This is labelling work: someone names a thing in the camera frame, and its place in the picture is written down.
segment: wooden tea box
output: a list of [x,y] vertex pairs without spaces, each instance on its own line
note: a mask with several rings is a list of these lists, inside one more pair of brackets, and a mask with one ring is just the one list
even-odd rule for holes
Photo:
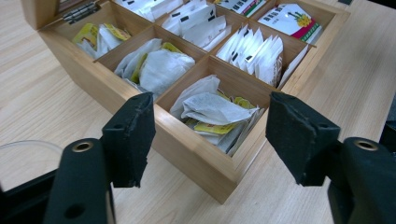
[[[69,76],[109,112],[115,113],[127,99],[139,91],[114,74],[114,69],[128,53],[152,38],[170,42],[195,60],[195,66],[173,84],[154,106],[156,136],[152,147],[174,164],[218,202],[224,203],[243,179],[251,163],[265,144],[266,113],[260,118],[244,143],[230,157],[170,115],[169,110],[182,91],[200,78],[217,75],[219,88],[230,96],[242,96],[252,104],[267,108],[271,91],[279,91],[244,71],[216,57],[216,52],[241,25],[262,30],[264,37],[279,35],[284,43],[282,67],[285,69],[306,43],[266,27],[257,20],[268,10],[282,3],[297,3],[322,26],[321,34],[299,66],[292,73],[288,87],[302,74],[309,74],[332,43],[348,18],[348,13],[315,0],[268,0],[250,18],[216,5],[218,16],[225,15],[232,33],[209,52],[174,35],[161,27],[164,17],[147,21],[113,1],[96,1],[97,10],[91,15],[69,24],[62,15],[89,1],[78,0],[21,0],[25,19],[38,31]],[[86,24],[111,23],[131,34],[131,38],[94,60],[71,42]]]

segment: light wood surface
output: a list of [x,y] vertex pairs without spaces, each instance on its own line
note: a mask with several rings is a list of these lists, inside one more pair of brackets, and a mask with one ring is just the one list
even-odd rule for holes
[[[363,0],[353,1],[351,7],[335,0],[321,2],[351,15],[313,75],[301,73],[295,77],[296,85],[286,85],[283,91],[297,94],[339,125],[341,140],[361,136],[377,141],[396,90],[396,11]],[[74,84],[24,21],[18,1],[1,0],[0,8],[0,145],[39,139],[65,147],[83,137],[100,137],[111,115]],[[10,161],[0,158],[0,162]],[[119,223],[332,223],[327,188],[294,183],[265,144],[231,197],[220,205],[151,150],[142,188],[115,190],[117,219]]]

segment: white tea bag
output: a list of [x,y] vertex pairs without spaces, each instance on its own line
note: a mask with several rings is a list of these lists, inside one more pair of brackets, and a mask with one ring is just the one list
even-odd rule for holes
[[230,130],[229,133],[224,134],[224,136],[217,143],[217,147],[224,153],[227,153],[235,144],[239,134],[241,134],[247,125],[248,122],[245,120],[239,122],[232,130]]
[[190,0],[190,2],[176,9],[171,15],[169,15],[169,18],[163,22],[162,27],[175,35],[180,35],[181,29],[179,19],[190,15],[194,11],[201,10],[204,7],[207,7],[205,0]]
[[217,17],[211,21],[203,21],[190,28],[183,39],[203,48],[210,44],[212,40],[226,27],[225,16]]
[[197,132],[197,131],[195,132],[201,135],[202,137],[204,137],[206,141],[208,141],[213,145],[217,145],[222,138],[222,134],[218,134],[218,133],[206,133],[206,132]]
[[122,43],[122,40],[116,38],[103,24],[99,25],[99,36],[106,43],[108,49],[114,49]]
[[208,45],[204,46],[204,50],[210,51],[212,50],[217,44],[219,44],[227,35],[231,33],[231,29],[233,27],[231,25],[228,25],[220,31],[220,33],[210,42]]
[[183,0],[166,0],[151,8],[154,20],[159,19],[162,15],[173,11],[175,8],[183,5]]
[[233,57],[233,52],[239,44],[239,41],[243,38],[243,34],[248,29],[248,26],[241,27],[237,33],[233,34],[230,39],[219,49],[216,56],[225,62],[229,62]]
[[286,69],[285,73],[282,76],[282,79],[280,79],[280,83],[277,86],[279,89],[282,89],[283,86],[285,85],[286,81],[289,79],[291,73],[294,71],[294,69],[297,67],[297,65],[301,62],[305,54],[308,52],[308,45],[305,46],[305,48],[293,59],[293,61],[289,64],[288,69]]
[[259,80],[276,87],[281,75],[281,57],[283,43],[280,38],[276,38],[274,45],[267,50],[262,59],[256,64],[255,75]]
[[194,95],[183,102],[184,112],[181,117],[198,119],[202,122],[225,125],[249,119],[257,110],[245,109],[235,105],[217,94],[208,92]]
[[92,58],[96,59],[96,51],[92,48],[91,44],[88,43],[87,40],[82,40],[81,43],[76,43],[77,46],[84,50],[88,55],[90,55]]
[[209,5],[199,11],[194,11],[188,16],[182,17],[179,20],[181,35],[186,34],[191,27],[203,22],[210,21],[216,18],[215,5]]
[[219,87],[220,80],[215,76],[211,75],[204,77],[196,81],[194,84],[190,85],[186,90],[184,90],[180,96],[175,101],[174,105],[170,109],[171,115],[177,119],[181,119],[181,114],[183,113],[184,107],[183,102],[193,95],[209,92],[216,94]]
[[186,54],[167,49],[152,51],[142,65],[140,85],[158,97],[194,65],[195,60]]
[[262,55],[273,45],[273,37],[270,35],[268,38],[264,40],[258,49],[257,52],[254,53],[254,56],[247,60],[247,72],[251,75],[255,72],[256,63],[260,61]]
[[136,65],[139,62],[140,58],[146,53],[160,49],[161,43],[162,40],[157,38],[151,39],[150,41],[146,42],[139,49],[125,56],[117,66],[114,73],[122,78],[130,78],[132,73],[136,69]]
[[253,127],[256,125],[259,119],[262,117],[264,111],[265,109],[262,108],[254,112],[254,114],[251,116],[250,120],[248,121],[248,125],[246,125],[244,127],[244,130],[239,134],[235,144],[227,151],[227,155],[232,157],[233,154],[235,154],[236,150],[238,150],[238,148],[242,145],[242,143],[245,141],[250,131],[253,129]]

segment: paper sachet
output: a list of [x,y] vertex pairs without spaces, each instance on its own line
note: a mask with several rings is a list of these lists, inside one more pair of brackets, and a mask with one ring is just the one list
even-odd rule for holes
[[170,114],[177,119],[181,119],[181,114],[184,110],[183,102],[185,100],[192,97],[193,95],[204,92],[216,94],[219,83],[220,80],[215,75],[201,78],[180,94],[174,105],[171,107]]
[[190,0],[190,2],[172,12],[172,14],[169,15],[169,18],[163,22],[162,27],[175,35],[180,35],[180,18],[190,15],[194,11],[201,10],[204,7],[207,7],[206,0]]
[[248,119],[257,110],[245,109],[213,93],[200,93],[183,102],[181,117],[198,119],[205,123],[225,125]]
[[215,5],[200,0],[190,1],[177,9],[162,27],[206,51],[229,35],[232,28],[227,26],[225,16],[216,16]]
[[99,27],[92,23],[85,24],[72,42],[84,50],[92,58],[98,59],[123,41],[131,37],[127,32],[104,23]]
[[220,48],[216,56],[277,87],[282,74],[282,53],[283,43],[279,37],[273,39],[270,36],[264,41],[260,29],[254,33],[246,25]]
[[158,38],[154,38],[146,42],[139,49],[125,56],[117,66],[114,73],[122,78],[131,78],[131,75],[136,69],[137,63],[141,57],[146,53],[160,49],[162,42],[163,41]]
[[253,127],[256,125],[257,121],[259,121],[259,119],[262,117],[264,111],[265,111],[264,108],[255,111],[255,113],[248,121],[247,125],[244,126],[244,129],[239,134],[235,143],[230,148],[227,149],[226,151],[227,155],[232,157],[235,154],[235,152],[238,150],[238,148],[241,147],[242,143],[245,141],[245,139],[247,138],[248,134],[251,132]]
[[183,4],[182,0],[116,0],[115,2],[152,22]]
[[152,51],[142,65],[140,85],[159,96],[194,65],[195,60],[186,54],[167,49]]
[[192,57],[154,38],[125,56],[115,73],[133,82],[133,86],[138,85],[141,91],[152,91],[157,98],[194,65]]
[[297,4],[280,4],[258,22],[310,44],[315,43],[323,32],[322,27]]
[[305,48],[295,57],[295,59],[289,64],[288,68],[286,69],[285,73],[282,76],[282,79],[280,80],[279,89],[282,89],[283,86],[285,85],[286,81],[289,79],[291,73],[294,71],[294,69],[297,67],[297,65],[301,62],[305,54],[308,52],[308,45],[305,46]]
[[216,0],[214,3],[228,8],[240,15],[250,17],[261,6],[263,6],[265,2],[265,0]]

